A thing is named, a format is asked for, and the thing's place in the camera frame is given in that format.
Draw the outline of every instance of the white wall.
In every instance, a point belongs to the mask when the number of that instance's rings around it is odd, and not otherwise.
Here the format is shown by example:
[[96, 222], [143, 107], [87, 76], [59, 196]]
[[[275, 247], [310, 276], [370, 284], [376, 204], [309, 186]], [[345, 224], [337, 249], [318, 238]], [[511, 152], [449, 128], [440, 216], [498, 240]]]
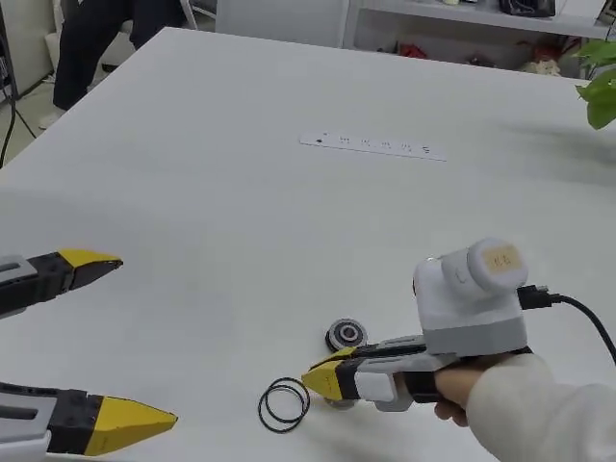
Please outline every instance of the white wall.
[[336, 46], [344, 0], [219, 0], [217, 32]]
[[22, 92], [52, 70], [45, 43], [45, 36], [55, 30], [51, 0], [0, 0], [0, 4]]

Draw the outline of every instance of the white sleeve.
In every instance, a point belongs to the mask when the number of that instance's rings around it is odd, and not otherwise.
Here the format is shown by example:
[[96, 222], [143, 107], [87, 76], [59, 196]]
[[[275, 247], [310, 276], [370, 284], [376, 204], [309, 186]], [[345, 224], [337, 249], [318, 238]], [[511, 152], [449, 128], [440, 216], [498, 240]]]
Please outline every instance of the white sleeve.
[[616, 462], [616, 391], [557, 384], [535, 355], [486, 372], [466, 411], [476, 439], [501, 462]]

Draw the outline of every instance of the white power strip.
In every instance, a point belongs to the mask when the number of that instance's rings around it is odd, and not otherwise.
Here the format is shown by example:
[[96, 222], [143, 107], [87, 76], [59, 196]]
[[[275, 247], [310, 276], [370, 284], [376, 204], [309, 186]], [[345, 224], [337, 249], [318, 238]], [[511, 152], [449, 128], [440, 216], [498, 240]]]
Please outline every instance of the white power strip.
[[299, 138], [299, 142], [310, 146], [372, 152], [375, 154], [386, 154], [388, 156], [428, 159], [440, 162], [447, 161], [444, 156], [434, 152], [431, 147], [411, 141], [377, 140], [374, 138], [342, 135], [340, 133], [318, 132], [302, 135]]

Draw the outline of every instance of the human hand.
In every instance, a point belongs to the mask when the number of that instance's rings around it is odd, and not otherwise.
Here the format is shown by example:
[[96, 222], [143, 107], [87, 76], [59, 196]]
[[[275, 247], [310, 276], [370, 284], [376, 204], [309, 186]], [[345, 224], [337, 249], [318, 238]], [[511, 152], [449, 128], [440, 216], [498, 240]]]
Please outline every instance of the human hand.
[[484, 372], [511, 356], [508, 353], [484, 356], [462, 366], [436, 372], [436, 388], [446, 399], [436, 404], [436, 416], [443, 421], [452, 419], [458, 426], [469, 426], [465, 409], [471, 390]]

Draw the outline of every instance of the plant leaf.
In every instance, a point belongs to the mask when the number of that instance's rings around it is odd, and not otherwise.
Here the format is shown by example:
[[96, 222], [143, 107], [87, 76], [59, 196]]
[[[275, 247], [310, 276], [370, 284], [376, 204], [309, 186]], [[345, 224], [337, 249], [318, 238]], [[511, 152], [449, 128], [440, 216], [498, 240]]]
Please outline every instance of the plant leaf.
[[616, 59], [616, 42], [605, 41], [595, 52], [586, 56], [585, 65], [606, 65]]
[[603, 48], [604, 44], [605, 41], [603, 40], [590, 40], [571, 56], [573, 56], [574, 58], [586, 58], [587, 56], [591, 56], [597, 53], [600, 49]]
[[577, 93], [585, 101], [613, 102], [616, 104], [616, 69], [600, 74], [587, 87], [576, 86]]
[[600, 130], [616, 118], [616, 104], [588, 103], [587, 114], [591, 127]]

